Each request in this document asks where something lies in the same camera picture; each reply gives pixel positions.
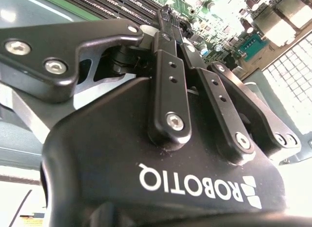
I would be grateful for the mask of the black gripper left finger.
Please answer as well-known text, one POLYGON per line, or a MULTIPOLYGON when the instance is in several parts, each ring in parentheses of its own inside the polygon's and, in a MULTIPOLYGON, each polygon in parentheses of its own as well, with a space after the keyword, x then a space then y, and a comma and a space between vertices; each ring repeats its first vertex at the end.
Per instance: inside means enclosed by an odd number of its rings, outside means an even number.
POLYGON ((149 55, 153 73, 119 86, 77 112, 79 65, 97 70, 104 52, 115 47, 135 51, 143 31, 126 19, 72 22, 0 31, 0 103, 11 109, 44 142, 50 132, 75 145, 104 145, 143 127, 156 145, 184 145, 192 134, 183 61, 169 17, 157 18, 149 55))

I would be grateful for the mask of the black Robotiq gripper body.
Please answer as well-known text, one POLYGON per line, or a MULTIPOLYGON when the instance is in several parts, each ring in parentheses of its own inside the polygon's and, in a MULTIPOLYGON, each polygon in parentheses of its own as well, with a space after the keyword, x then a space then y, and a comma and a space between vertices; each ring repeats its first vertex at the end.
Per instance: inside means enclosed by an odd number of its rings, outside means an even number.
POLYGON ((42 151, 48 227, 309 227, 289 214, 282 177, 259 149, 239 166, 218 123, 188 93, 192 135, 167 152, 148 137, 148 78, 70 114, 42 151))

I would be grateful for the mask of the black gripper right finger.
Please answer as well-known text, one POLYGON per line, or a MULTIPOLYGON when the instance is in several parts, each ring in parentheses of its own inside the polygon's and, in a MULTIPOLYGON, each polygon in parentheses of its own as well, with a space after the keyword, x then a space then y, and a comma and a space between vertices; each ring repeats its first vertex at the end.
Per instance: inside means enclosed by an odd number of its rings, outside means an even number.
POLYGON ((205 65, 199 52, 182 38, 179 25, 172 27, 187 77, 204 96, 217 119, 221 140, 219 153, 231 164, 252 161, 256 150, 281 162, 300 152, 298 136, 232 71, 220 62, 205 65))

